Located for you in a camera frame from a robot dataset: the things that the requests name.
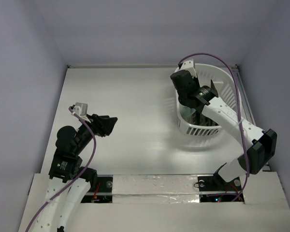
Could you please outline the light green speckled plate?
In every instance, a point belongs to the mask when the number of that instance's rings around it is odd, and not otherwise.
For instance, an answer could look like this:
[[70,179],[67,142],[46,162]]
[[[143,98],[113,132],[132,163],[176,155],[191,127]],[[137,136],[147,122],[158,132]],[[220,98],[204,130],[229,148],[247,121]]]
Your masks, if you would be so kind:
[[181,105],[181,106],[179,107],[179,111],[180,111],[180,114],[181,114],[182,118],[183,118],[186,122],[188,122],[188,123],[190,123],[190,124],[193,124],[193,115],[194,115],[194,113],[196,112],[195,109],[193,109],[193,108],[189,108],[189,107],[187,107],[187,106],[183,106],[183,105]]

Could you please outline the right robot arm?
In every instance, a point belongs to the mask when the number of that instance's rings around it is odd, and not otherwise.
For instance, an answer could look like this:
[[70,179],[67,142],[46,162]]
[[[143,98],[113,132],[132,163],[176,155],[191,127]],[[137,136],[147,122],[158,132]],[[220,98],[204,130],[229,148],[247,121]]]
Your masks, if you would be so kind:
[[277,133],[272,129],[265,131],[242,118],[218,95],[214,83],[200,86],[198,78],[187,70],[173,73],[170,79],[180,104],[213,120],[242,144],[243,154],[215,171],[214,186],[225,189],[237,177],[258,174],[275,154]]

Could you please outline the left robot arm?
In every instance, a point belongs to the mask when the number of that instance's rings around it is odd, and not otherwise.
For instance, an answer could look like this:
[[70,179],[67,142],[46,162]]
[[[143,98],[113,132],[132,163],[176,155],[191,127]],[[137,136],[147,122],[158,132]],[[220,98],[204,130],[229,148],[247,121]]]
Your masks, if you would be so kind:
[[49,171],[49,188],[54,195],[48,195],[47,208],[41,219],[48,232],[66,232],[79,204],[88,192],[97,194],[103,187],[97,171],[82,165],[81,152],[97,137],[111,134],[117,117],[72,112],[81,126],[75,129],[64,126],[57,132],[56,150]]

